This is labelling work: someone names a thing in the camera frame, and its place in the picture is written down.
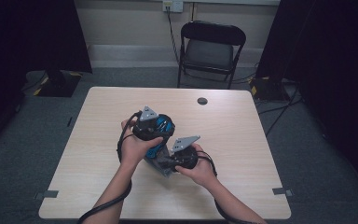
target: black folding chair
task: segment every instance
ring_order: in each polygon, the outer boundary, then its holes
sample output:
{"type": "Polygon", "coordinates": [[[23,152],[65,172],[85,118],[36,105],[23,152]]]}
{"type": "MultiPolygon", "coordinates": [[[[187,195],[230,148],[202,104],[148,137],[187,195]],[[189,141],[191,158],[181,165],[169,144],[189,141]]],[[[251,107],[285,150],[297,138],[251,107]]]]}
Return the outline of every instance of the black folding chair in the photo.
{"type": "Polygon", "coordinates": [[[230,76],[227,89],[231,88],[237,62],[246,41],[246,35],[240,28],[207,21],[191,21],[182,27],[181,41],[177,88],[181,85],[182,69],[184,72],[192,69],[223,74],[226,75],[225,81],[230,76]],[[238,49],[234,56],[235,46],[238,49]]]}

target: white wall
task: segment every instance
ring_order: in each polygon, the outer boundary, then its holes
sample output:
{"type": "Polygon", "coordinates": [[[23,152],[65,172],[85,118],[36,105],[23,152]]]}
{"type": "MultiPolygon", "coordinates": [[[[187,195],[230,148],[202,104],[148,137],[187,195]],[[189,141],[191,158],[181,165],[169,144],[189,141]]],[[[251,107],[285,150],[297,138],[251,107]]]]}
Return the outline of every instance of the white wall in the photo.
{"type": "MultiPolygon", "coordinates": [[[[158,50],[165,48],[172,53],[170,25],[167,14],[162,12],[161,1],[76,0],[76,7],[88,45],[112,45],[119,46],[120,49],[130,46],[131,50],[134,50],[133,46],[146,47],[141,49],[143,51],[156,47],[158,50]]],[[[183,13],[171,14],[176,46],[180,46],[181,27],[191,21],[192,17],[194,20],[232,24],[240,27],[247,36],[243,51],[245,56],[240,57],[240,63],[254,64],[258,62],[266,44],[277,7],[276,4],[266,6],[184,2],[183,13]]]]}

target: person's right hand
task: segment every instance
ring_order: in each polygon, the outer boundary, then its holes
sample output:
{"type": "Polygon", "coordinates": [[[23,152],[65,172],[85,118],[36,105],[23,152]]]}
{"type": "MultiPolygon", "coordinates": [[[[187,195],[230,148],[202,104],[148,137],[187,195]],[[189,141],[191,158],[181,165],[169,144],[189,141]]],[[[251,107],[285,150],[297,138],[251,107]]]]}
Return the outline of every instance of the person's right hand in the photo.
{"type": "MultiPolygon", "coordinates": [[[[206,156],[204,153],[202,153],[203,149],[200,147],[200,145],[193,143],[191,146],[194,147],[196,151],[198,151],[197,154],[199,156],[206,156]]],[[[180,174],[190,177],[196,184],[199,184],[205,188],[217,180],[213,173],[211,164],[205,159],[199,159],[197,165],[191,170],[182,166],[175,166],[175,169],[180,174]]]]}

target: person's left hand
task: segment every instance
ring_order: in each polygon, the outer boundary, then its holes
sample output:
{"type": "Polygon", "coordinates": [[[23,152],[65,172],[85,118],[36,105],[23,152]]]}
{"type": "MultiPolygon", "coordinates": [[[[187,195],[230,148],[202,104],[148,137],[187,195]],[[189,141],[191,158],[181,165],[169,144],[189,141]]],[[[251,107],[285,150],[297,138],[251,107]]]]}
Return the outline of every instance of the person's left hand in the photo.
{"type": "MultiPolygon", "coordinates": [[[[124,130],[127,120],[121,122],[121,128],[124,130]]],[[[144,158],[146,152],[151,147],[155,147],[163,140],[162,137],[144,141],[133,135],[131,127],[135,125],[135,120],[130,121],[130,125],[124,132],[123,143],[121,146],[121,164],[136,166],[144,158]]]]}

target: wooden table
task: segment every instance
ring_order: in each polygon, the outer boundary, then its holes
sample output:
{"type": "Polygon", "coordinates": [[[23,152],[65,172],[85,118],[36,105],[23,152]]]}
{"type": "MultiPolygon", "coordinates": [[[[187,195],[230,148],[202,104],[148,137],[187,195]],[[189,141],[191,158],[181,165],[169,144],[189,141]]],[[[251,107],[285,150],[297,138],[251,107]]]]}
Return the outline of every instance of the wooden table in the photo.
{"type": "MultiPolygon", "coordinates": [[[[42,218],[79,218],[98,200],[116,172],[120,122],[150,106],[176,126],[167,143],[200,135],[197,141],[216,166],[219,180],[261,217],[286,219],[291,211],[266,136],[248,91],[94,87],[80,111],[45,198],[42,218]],[[204,97],[207,105],[198,104],[204,97]]],[[[223,219],[213,197],[191,179],[165,178],[141,161],[121,218],[223,219]]]]}

